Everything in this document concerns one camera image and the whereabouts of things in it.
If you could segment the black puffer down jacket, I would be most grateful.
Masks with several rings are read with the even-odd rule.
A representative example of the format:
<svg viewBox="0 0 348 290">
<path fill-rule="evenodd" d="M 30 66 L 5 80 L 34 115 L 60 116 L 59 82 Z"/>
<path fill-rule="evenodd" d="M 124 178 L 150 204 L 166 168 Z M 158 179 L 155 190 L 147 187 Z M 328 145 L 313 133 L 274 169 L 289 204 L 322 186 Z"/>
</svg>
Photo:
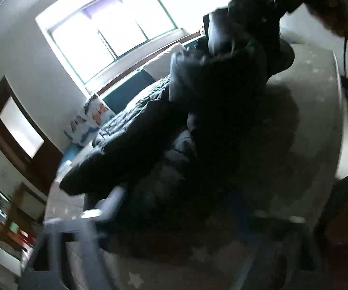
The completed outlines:
<svg viewBox="0 0 348 290">
<path fill-rule="evenodd" d="M 231 0 L 204 17 L 206 36 L 175 52 L 152 93 L 105 129 L 60 183 L 91 203 L 125 189 L 114 221 L 134 257 L 184 261 L 221 246 L 250 210 L 269 78 L 289 67 L 269 0 Z"/>
</svg>

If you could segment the butterfly print pillow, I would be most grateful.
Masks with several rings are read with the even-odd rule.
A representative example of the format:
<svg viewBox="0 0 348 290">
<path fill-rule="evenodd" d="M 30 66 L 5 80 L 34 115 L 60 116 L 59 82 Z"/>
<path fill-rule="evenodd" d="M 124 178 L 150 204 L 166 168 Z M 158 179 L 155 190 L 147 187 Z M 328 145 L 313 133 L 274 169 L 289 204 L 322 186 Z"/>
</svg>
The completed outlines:
<svg viewBox="0 0 348 290">
<path fill-rule="evenodd" d="M 68 122 L 64 134 L 72 143 L 84 147 L 114 116 L 116 114 L 106 103 L 97 94 L 93 94 Z"/>
</svg>

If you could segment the wooden shelf cabinet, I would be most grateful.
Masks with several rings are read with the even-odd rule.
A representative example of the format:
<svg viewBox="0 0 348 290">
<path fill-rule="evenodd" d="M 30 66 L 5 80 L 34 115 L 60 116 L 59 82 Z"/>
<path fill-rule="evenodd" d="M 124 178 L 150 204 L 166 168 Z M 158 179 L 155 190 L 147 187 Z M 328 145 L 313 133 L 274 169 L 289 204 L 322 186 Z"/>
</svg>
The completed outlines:
<svg viewBox="0 0 348 290">
<path fill-rule="evenodd" d="M 21 183 L 12 196 L 0 191 L 0 248 L 20 260 L 33 248 L 45 214 L 46 200 Z"/>
</svg>

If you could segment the teal bed headboard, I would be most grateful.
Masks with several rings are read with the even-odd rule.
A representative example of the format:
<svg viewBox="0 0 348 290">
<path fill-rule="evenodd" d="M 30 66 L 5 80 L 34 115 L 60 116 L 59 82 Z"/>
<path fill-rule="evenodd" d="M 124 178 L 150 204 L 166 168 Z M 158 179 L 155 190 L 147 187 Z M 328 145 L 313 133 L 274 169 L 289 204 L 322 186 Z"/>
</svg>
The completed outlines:
<svg viewBox="0 0 348 290">
<path fill-rule="evenodd" d="M 200 37 L 201 34 L 197 31 L 196 33 L 180 38 L 177 41 L 147 55 L 129 69 L 120 73 L 104 88 L 99 90 L 99 97 L 114 113 L 119 113 L 141 90 L 156 82 L 145 70 L 143 70 L 143 65 L 175 43 L 181 43 L 183 46 L 191 46 L 195 45 Z"/>
</svg>

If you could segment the dark wooden door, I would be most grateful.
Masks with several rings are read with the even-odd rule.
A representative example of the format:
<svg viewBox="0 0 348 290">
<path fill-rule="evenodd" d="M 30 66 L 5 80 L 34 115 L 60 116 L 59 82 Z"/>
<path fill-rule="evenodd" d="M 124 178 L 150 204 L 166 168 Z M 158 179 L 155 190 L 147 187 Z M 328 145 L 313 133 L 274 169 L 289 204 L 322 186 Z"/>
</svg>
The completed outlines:
<svg viewBox="0 0 348 290">
<path fill-rule="evenodd" d="M 49 193 L 62 153 L 29 116 L 6 77 L 0 81 L 0 150 L 35 188 Z"/>
</svg>

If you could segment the grey star mattress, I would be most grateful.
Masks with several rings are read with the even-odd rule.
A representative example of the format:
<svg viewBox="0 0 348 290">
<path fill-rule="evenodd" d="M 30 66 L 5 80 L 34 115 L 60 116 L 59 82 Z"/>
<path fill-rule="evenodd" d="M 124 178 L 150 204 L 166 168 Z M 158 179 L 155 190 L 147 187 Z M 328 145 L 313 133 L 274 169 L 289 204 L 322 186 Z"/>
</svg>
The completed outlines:
<svg viewBox="0 0 348 290">
<path fill-rule="evenodd" d="M 325 289 L 312 233 L 331 193 L 342 140 L 334 55 L 296 44 L 292 66 L 268 80 L 258 170 L 245 188 L 250 210 L 225 242 L 193 248 L 184 261 L 131 256 L 106 226 L 51 219 L 20 289 Z"/>
</svg>

